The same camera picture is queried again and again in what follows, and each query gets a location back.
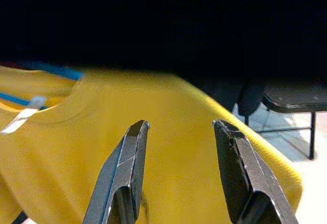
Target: blue trim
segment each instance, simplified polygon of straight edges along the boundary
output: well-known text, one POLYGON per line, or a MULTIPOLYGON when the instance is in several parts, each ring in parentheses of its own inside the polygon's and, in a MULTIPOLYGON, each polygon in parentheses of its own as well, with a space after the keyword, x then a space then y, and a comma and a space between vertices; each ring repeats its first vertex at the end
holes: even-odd
POLYGON ((60 75, 71 80, 79 80, 84 76, 82 72, 75 71, 71 68, 55 66, 40 61, 20 61, 19 66, 34 70, 44 70, 46 72, 60 75))
MULTIPOLYGON (((8 94, 4 94, 4 93, 0 93, 0 98, 5 99, 7 101, 17 103, 17 104, 20 104, 20 105, 23 105, 23 106, 27 106, 30 103, 29 100, 20 99, 18 97, 13 96, 13 95, 8 95, 8 94)), ((43 106, 43 107, 40 108, 40 110, 43 110, 43 109, 46 109, 46 108, 48 108, 48 107, 43 106)))

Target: yellow fabric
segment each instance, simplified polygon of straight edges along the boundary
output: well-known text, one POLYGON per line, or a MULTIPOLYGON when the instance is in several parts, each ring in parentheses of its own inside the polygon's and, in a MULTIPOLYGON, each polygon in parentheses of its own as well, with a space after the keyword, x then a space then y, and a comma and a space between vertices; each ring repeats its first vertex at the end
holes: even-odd
MULTIPOLYGON (((81 223, 103 163, 140 119, 151 128, 143 184, 148 216, 142 205, 137 223, 230 223, 213 119, 225 119, 249 137, 296 210, 302 184, 291 162, 189 83, 166 74, 83 72, 73 86, 62 79, 49 85, 52 75, 41 72, 37 95, 58 97, 65 87, 70 93, 16 132, 0 135, 0 183, 6 183, 0 184, 6 192, 0 194, 0 223, 8 223, 17 205, 38 224, 81 223)), ((24 71, 0 68, 0 77, 0 92, 3 82, 15 79, 29 88, 6 86, 6 93, 36 94, 33 76, 24 71)), ((0 128, 18 112, 0 104, 0 128)))

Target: clothing label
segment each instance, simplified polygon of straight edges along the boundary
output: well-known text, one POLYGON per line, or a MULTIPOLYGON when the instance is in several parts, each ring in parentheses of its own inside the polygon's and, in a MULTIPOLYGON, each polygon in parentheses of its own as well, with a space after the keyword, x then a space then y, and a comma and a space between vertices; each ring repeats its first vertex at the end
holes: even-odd
POLYGON ((15 132, 19 127, 21 127, 26 120, 31 117, 34 113, 36 113, 40 108, 42 108, 45 104, 45 97, 36 96, 32 98, 31 102, 24 108, 13 121, 7 125, 1 133, 10 134, 15 132))

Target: neckline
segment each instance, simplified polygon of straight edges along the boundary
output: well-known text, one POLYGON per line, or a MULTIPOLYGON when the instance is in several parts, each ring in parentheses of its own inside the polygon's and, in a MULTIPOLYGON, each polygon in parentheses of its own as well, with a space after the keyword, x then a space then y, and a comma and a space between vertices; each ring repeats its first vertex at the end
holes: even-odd
MULTIPOLYGON (((46 82, 47 76, 53 76, 53 74, 47 73, 42 70, 24 70, 1 67, 0 73, 1 71, 10 72, 11 75, 10 77, 8 77, 8 80, 6 80, 7 82, 10 82, 10 79, 14 79, 15 77, 17 79, 21 79, 22 81, 31 82, 32 75, 35 74, 41 77, 44 76, 44 81, 46 82)), ((71 88, 70 94, 68 94, 62 102, 47 109, 36 112, 27 120, 27 122, 56 123, 76 117, 89 106, 89 103, 95 94, 94 87, 89 87, 87 85, 89 78, 90 77, 86 73, 84 73, 84 76, 76 81, 75 85, 71 88)), ((12 120, 14 117, 16 117, 20 113, 20 111, 21 110, 11 108, 0 102, 0 116, 2 114, 6 118, 8 118, 8 120, 12 120)))

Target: black chair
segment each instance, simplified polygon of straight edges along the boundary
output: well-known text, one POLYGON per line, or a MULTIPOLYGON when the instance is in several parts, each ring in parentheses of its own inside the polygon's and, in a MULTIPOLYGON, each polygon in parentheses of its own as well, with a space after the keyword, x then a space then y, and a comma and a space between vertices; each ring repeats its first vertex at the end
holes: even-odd
POLYGON ((327 111, 327 87, 325 82, 298 83, 296 85, 270 85, 264 92, 262 103, 268 110, 277 113, 311 113, 311 125, 300 128, 282 128, 261 130, 258 133, 287 132, 297 130, 310 130, 309 159, 314 159, 314 140, 316 112, 327 111))

